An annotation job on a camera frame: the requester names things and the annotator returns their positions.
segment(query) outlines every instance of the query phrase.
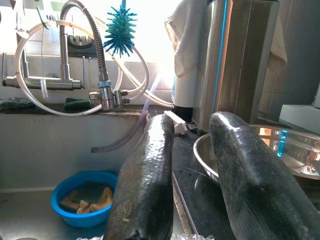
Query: flexible faucet hose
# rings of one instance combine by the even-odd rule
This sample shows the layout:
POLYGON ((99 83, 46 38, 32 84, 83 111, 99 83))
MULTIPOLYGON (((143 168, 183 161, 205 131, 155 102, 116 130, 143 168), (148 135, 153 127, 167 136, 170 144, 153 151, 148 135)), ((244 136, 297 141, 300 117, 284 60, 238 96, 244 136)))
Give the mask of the flexible faucet hose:
MULTIPOLYGON (((94 17, 91 15, 89 10, 85 7, 85 5, 83 5, 83 3, 81 3, 78 0, 68 0, 61 9, 60 20, 66 20, 67 13, 72 7, 79 8, 88 19, 90 27, 92 29, 93 37, 94 37, 98 67, 103 68, 105 70, 106 69, 105 54, 104 54, 100 33, 98 30, 96 21, 94 20, 94 17)), ((62 25, 60 26, 60 32, 61 33, 65 32, 65 26, 62 26, 62 25)))

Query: teal brush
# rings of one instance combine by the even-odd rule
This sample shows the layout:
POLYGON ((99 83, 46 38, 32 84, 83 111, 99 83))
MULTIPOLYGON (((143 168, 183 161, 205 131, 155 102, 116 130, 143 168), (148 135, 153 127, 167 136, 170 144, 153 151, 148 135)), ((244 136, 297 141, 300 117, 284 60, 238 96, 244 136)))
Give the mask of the teal brush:
POLYGON ((114 7, 112 9, 115 11, 108 12, 108 15, 113 16, 113 18, 108 18, 112 23, 107 24, 108 30, 106 30, 109 35, 106 35, 105 38, 109 39, 103 44, 103 47, 108 47, 106 50, 109 51, 113 49, 112 55, 115 53, 119 53, 120 57, 124 54, 129 55, 129 51, 133 53, 133 46, 135 45, 132 42, 134 36, 132 33, 135 33, 132 27, 135 27, 135 24, 132 24, 132 21, 136 21, 133 19, 133 16, 136 16, 135 13, 130 13, 130 8, 126 9, 126 0, 122 0, 122 4, 119 10, 116 10, 114 7))

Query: dark countertop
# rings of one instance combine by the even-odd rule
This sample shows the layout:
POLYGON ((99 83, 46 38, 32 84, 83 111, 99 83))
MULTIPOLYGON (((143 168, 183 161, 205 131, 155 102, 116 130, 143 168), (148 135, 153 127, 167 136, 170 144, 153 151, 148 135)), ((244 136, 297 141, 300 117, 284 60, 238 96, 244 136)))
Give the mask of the dark countertop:
POLYGON ((176 136, 173 144, 173 184, 180 197, 180 208, 187 217, 187 221, 181 220, 183 227, 188 228, 185 226, 187 222, 193 234, 235 240, 221 189, 194 157, 193 145, 198 137, 188 131, 183 136, 176 136))

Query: stainless steel bowl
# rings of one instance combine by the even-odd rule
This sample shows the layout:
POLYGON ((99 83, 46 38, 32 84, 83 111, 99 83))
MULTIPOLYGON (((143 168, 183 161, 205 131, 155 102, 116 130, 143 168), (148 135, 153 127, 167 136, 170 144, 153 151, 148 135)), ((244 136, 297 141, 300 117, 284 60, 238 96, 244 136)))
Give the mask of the stainless steel bowl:
MULTIPOLYGON (((320 137, 273 126, 252 127, 264 143, 291 169, 293 175, 320 180, 320 137)), ((209 177, 219 183, 217 162, 209 133, 194 143, 193 152, 209 177)))

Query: blue plastic bowl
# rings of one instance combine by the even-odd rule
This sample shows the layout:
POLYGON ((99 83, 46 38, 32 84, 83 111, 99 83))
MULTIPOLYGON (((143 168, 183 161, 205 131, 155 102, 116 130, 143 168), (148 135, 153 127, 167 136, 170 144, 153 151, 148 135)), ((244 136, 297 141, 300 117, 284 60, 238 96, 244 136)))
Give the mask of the blue plastic bowl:
POLYGON ((87 171, 69 177, 61 182, 51 195, 51 206, 63 220, 74 227, 88 228, 107 220, 111 205, 91 213, 76 214, 64 211, 60 208, 59 202, 69 192, 81 187, 85 182, 106 183, 115 192, 117 176, 107 171, 87 171))

